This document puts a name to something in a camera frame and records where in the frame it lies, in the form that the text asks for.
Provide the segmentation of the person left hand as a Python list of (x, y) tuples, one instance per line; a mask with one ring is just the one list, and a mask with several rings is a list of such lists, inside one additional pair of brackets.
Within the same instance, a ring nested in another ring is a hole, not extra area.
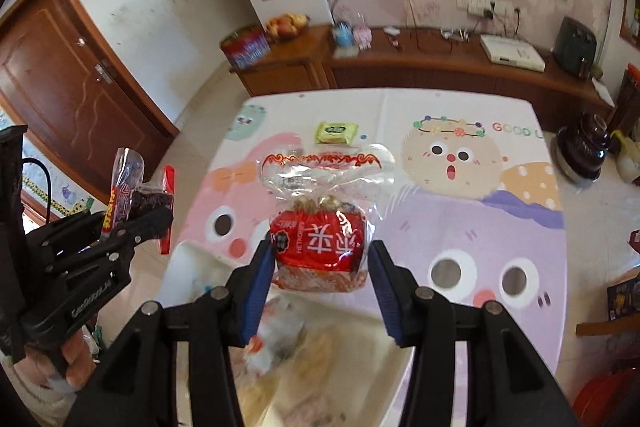
[(77, 331), (61, 347), (61, 353), (66, 360), (65, 373), (59, 372), (45, 353), (33, 347), (25, 348), (25, 358), (14, 367), (17, 373), (40, 387), (48, 387), (50, 381), (60, 378), (64, 378), (73, 390), (84, 387), (96, 369), (84, 334)]

